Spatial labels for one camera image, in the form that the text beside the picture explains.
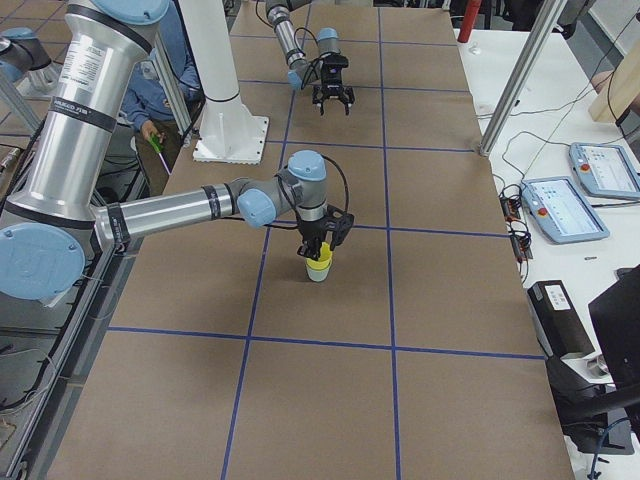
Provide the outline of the yellow plastic cup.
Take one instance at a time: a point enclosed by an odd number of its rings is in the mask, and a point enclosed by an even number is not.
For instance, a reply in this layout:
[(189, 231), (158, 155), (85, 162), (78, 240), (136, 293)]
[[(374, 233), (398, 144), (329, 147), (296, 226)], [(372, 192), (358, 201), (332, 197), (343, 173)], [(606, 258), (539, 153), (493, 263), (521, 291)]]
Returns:
[(327, 242), (321, 244), (319, 256), (317, 259), (307, 258), (306, 266), (312, 270), (322, 271), (330, 268), (333, 258), (333, 251)]

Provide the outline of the green plastic cup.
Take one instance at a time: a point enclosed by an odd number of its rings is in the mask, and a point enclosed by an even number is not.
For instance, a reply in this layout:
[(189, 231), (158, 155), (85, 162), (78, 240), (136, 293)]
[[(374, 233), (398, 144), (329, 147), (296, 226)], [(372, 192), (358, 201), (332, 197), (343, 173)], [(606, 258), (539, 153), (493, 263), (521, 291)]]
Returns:
[(308, 278), (313, 282), (323, 282), (330, 271), (332, 262), (328, 261), (314, 261), (312, 259), (306, 260), (306, 272)]

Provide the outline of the person in blue hoodie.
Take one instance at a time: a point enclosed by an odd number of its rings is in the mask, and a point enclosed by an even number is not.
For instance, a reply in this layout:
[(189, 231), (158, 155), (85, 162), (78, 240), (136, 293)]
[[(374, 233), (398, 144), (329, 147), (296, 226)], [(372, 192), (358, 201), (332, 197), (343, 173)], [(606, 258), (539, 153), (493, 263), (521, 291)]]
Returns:
[[(173, 1), (169, 2), (168, 11), (160, 21), (159, 34), (184, 100), (194, 101), (200, 91), (200, 81)], [(158, 122), (173, 120), (174, 115), (151, 60), (142, 61), (134, 67), (121, 112), (144, 141), (151, 138), (160, 143), (164, 141), (165, 134), (157, 128)]]

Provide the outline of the near blue teach pendant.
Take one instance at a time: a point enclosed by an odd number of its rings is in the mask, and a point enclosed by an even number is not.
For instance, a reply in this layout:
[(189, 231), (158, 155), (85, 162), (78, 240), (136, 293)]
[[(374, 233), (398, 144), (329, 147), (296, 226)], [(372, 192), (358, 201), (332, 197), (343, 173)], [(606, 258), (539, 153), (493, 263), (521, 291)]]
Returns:
[(596, 241), (610, 231), (575, 182), (567, 176), (523, 180), (523, 204), (556, 244)]

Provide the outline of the blue teach pendant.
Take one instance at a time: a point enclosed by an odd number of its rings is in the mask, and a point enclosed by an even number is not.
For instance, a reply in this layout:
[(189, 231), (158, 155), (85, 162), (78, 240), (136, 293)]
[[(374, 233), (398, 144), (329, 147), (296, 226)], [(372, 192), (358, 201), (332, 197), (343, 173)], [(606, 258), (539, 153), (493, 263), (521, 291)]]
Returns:
[(523, 204), (556, 244), (596, 241), (610, 231), (575, 182), (567, 176), (523, 180)]
[(591, 196), (639, 199), (639, 175), (622, 146), (572, 143), (569, 156), (579, 183)]

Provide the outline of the black box with label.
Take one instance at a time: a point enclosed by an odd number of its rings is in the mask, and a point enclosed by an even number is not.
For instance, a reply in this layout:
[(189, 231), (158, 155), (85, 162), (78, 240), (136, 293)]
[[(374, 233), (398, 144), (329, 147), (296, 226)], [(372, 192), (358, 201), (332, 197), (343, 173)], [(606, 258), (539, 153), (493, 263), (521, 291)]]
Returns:
[(595, 352), (561, 280), (535, 282), (527, 294), (538, 339), (548, 356), (582, 359)]

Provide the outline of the far blue teach pendant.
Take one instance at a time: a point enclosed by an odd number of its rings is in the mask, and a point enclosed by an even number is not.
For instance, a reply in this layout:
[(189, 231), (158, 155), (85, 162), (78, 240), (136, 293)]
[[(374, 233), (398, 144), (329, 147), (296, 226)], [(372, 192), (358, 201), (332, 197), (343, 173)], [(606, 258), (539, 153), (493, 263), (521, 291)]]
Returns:
[(572, 143), (569, 156), (579, 183), (591, 196), (639, 199), (639, 175), (622, 146)]

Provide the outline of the black monitor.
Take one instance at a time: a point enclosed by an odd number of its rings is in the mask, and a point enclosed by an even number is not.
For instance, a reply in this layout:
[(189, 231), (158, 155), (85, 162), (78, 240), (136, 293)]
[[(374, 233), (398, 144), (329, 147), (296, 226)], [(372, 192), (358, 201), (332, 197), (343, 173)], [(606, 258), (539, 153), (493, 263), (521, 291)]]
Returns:
[(639, 268), (589, 303), (590, 318), (614, 383), (639, 383)]

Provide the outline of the green handled tool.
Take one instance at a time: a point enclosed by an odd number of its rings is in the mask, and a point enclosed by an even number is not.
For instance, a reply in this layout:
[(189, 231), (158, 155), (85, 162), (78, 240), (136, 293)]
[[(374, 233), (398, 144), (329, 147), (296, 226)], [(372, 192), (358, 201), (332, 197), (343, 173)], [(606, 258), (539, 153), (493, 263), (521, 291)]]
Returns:
[(163, 154), (163, 145), (159, 139), (159, 137), (155, 134), (152, 134), (149, 138), (149, 144), (151, 145), (152, 149), (154, 150), (154, 152), (156, 153), (156, 155), (159, 157), (161, 164), (163, 165), (164, 170), (166, 171), (166, 173), (168, 175), (171, 174), (171, 168), (169, 167), (164, 154)]

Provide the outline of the aluminium frame post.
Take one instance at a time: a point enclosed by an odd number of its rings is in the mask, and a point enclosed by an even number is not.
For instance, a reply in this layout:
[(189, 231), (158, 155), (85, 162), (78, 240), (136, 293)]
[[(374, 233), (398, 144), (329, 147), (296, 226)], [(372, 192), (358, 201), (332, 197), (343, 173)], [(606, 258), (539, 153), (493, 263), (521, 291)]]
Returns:
[(562, 13), (566, 0), (546, 0), (515, 63), (503, 93), (479, 144), (479, 154), (488, 157), (496, 144), (548, 36)]

